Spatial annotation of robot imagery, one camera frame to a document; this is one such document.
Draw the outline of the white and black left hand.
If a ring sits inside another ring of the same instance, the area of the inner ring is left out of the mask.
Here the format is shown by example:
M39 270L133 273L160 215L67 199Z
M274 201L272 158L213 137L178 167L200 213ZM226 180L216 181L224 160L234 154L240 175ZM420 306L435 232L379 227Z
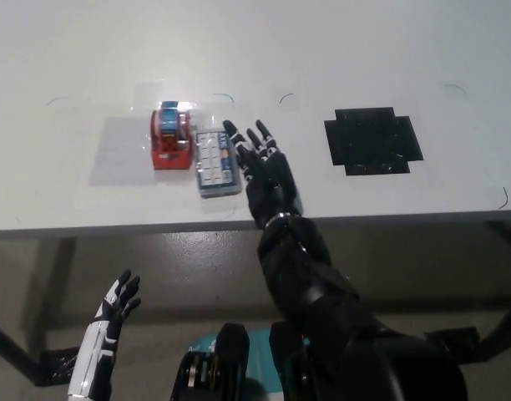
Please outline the white and black left hand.
M68 386L69 400L109 400L122 326L140 305L140 277L127 270L115 280L88 325Z

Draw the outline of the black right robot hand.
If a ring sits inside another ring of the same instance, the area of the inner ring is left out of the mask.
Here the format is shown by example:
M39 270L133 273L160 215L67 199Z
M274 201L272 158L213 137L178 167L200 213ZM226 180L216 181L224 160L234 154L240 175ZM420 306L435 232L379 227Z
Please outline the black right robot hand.
M258 133L248 129L243 135L231 121L223 122L246 180L250 213L256 226L263 229L275 216L299 215L301 211L286 155L262 121L257 120L255 126Z

